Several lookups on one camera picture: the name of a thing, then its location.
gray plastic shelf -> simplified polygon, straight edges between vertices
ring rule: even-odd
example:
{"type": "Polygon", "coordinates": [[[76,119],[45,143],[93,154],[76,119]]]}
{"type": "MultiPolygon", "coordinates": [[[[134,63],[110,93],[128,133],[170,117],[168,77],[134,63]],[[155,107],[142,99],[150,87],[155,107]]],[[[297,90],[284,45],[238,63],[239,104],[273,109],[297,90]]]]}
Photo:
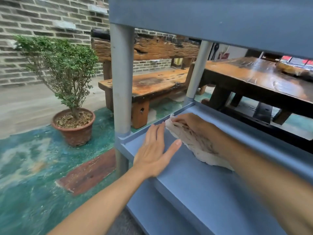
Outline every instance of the gray plastic shelf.
{"type": "Polygon", "coordinates": [[[109,0],[110,22],[313,59],[313,0],[109,0]]]}
{"type": "MultiPolygon", "coordinates": [[[[198,102],[175,114],[187,112],[214,123],[312,183],[313,157],[310,153],[198,102]]],[[[115,147],[132,161],[147,129],[121,139],[120,143],[117,139],[115,147]]],[[[175,138],[167,130],[164,137],[167,149],[175,138]]],[[[151,183],[201,234],[286,234],[237,174],[198,161],[185,145],[174,155],[164,172],[151,179],[151,183]]]]}
{"type": "Polygon", "coordinates": [[[139,187],[127,208],[146,234],[199,234],[148,181],[139,187]]]}

white cloth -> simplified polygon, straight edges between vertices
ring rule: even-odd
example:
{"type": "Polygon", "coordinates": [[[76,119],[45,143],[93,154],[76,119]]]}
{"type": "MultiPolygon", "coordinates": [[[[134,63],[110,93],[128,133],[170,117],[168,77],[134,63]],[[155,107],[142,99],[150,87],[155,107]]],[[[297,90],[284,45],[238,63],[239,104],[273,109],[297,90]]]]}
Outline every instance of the white cloth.
{"type": "Polygon", "coordinates": [[[194,153],[196,158],[201,162],[205,162],[211,166],[225,167],[233,171],[229,163],[219,156],[218,152],[214,150],[211,141],[201,135],[196,134],[188,126],[173,122],[174,114],[165,121],[166,128],[175,137],[181,141],[194,153]]]}

hand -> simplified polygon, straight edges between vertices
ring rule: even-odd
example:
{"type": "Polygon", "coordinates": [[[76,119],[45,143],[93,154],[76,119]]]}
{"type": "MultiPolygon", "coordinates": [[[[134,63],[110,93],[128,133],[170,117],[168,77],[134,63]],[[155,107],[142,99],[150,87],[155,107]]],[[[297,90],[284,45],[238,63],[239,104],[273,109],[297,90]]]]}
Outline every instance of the hand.
{"type": "Polygon", "coordinates": [[[179,122],[182,124],[187,125],[191,130],[193,130],[195,133],[203,134],[203,126],[205,124],[210,124],[206,121],[204,121],[202,118],[200,118],[198,115],[195,115],[193,113],[187,113],[183,115],[177,115],[176,118],[172,119],[173,122],[179,122]]]}
{"type": "Polygon", "coordinates": [[[134,158],[134,167],[144,172],[145,178],[158,176],[169,164],[172,156],[182,145],[180,139],[175,140],[169,149],[164,151],[165,123],[152,124],[146,133],[145,141],[134,158]]]}

green shrub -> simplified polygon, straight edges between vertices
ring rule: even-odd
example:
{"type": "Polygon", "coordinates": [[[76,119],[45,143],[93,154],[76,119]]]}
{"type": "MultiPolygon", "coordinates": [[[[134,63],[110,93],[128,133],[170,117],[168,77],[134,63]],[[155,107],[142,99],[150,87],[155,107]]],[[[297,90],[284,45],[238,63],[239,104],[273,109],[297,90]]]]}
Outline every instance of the green shrub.
{"type": "Polygon", "coordinates": [[[70,44],[67,39],[16,36],[17,47],[34,72],[75,118],[88,96],[98,58],[87,45],[70,44]]]}

person's left arm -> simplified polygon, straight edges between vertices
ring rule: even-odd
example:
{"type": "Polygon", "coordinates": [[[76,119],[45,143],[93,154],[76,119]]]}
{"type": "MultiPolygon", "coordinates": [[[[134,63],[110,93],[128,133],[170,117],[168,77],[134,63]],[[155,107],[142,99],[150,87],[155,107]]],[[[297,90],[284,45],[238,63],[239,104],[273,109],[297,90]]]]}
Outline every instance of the person's left arm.
{"type": "Polygon", "coordinates": [[[158,176],[168,165],[182,142],[176,140],[164,151],[165,124],[151,125],[134,158],[134,165],[57,225],[48,235],[103,235],[121,213],[141,183],[158,176]]]}

